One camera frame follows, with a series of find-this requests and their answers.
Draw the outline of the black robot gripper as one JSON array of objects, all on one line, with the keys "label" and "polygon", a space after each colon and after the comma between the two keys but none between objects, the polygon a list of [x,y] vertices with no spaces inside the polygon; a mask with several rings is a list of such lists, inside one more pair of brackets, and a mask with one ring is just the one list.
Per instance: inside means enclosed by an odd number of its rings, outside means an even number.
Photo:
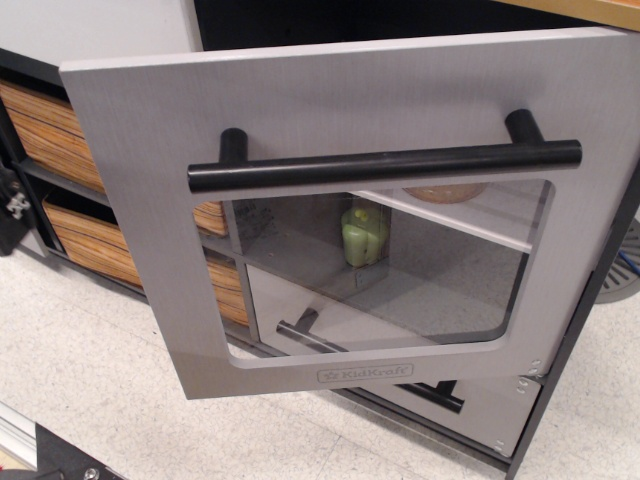
[{"label": "black robot gripper", "polygon": [[31,202],[16,173],[1,167],[1,255],[8,256],[31,231]]}]

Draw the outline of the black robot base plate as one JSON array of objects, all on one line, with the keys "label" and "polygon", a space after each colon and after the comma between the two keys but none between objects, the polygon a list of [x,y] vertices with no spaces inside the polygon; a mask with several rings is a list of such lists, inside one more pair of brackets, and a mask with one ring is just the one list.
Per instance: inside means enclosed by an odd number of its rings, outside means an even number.
[{"label": "black robot base plate", "polygon": [[19,480],[122,480],[123,476],[70,444],[40,424],[35,424],[37,467],[35,471],[8,469],[1,479]]}]

